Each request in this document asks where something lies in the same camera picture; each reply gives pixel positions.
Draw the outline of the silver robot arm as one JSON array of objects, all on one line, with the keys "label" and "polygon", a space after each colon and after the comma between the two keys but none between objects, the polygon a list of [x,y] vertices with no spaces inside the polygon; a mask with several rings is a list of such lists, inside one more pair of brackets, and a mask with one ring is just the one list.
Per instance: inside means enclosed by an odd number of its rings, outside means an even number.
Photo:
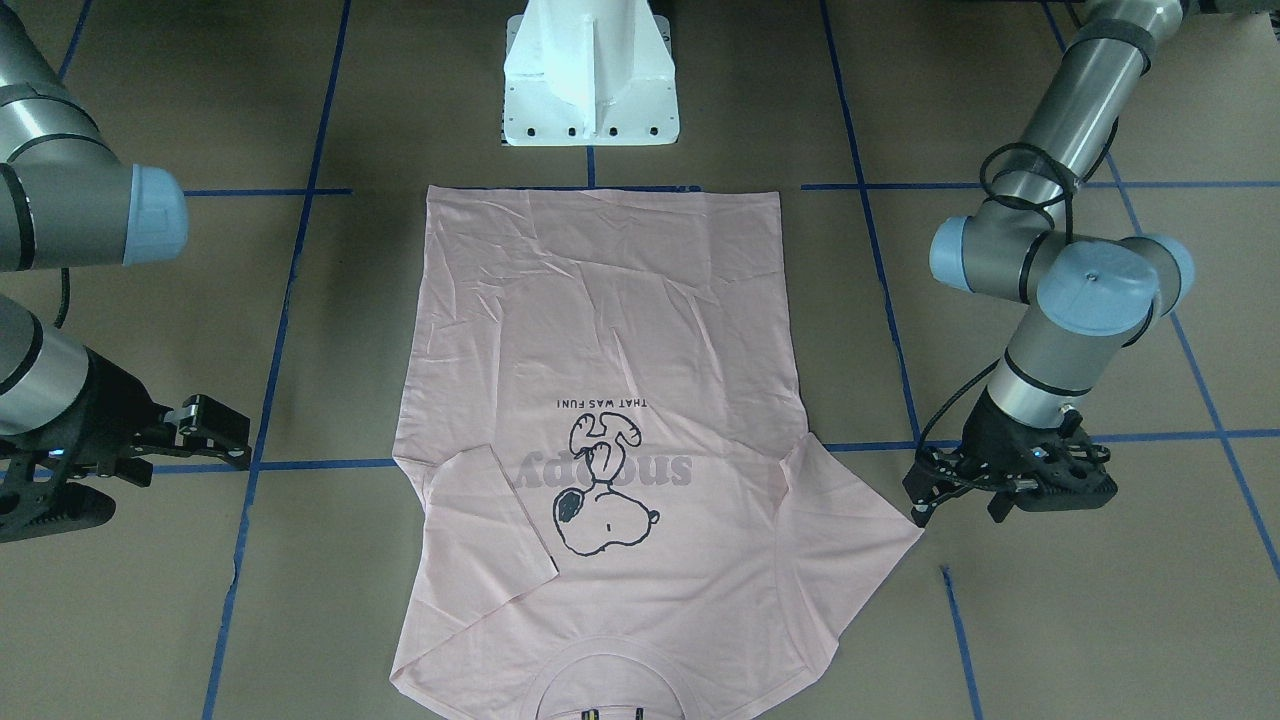
[{"label": "silver robot arm", "polygon": [[902,486],[918,527],[972,491],[989,495],[993,521],[1015,509],[1101,509],[1117,493],[1082,401],[1121,348],[1189,295],[1196,264],[1164,234],[1080,232],[1075,197],[1156,53],[1192,12],[1189,1],[1088,1],[1020,138],[982,163],[982,205],[936,231],[929,260],[940,283],[1027,310],[1002,355],[974,377],[982,392],[959,446],[916,442]]},{"label": "silver robot arm", "polygon": [[[123,163],[35,46],[1,9],[1,265],[5,273],[131,266],[177,258],[189,215],[166,170]],[[84,483],[147,487],[150,457],[205,456],[244,470],[250,419],[206,395],[152,401],[131,373],[1,301],[4,542],[100,527],[115,501]]]}]

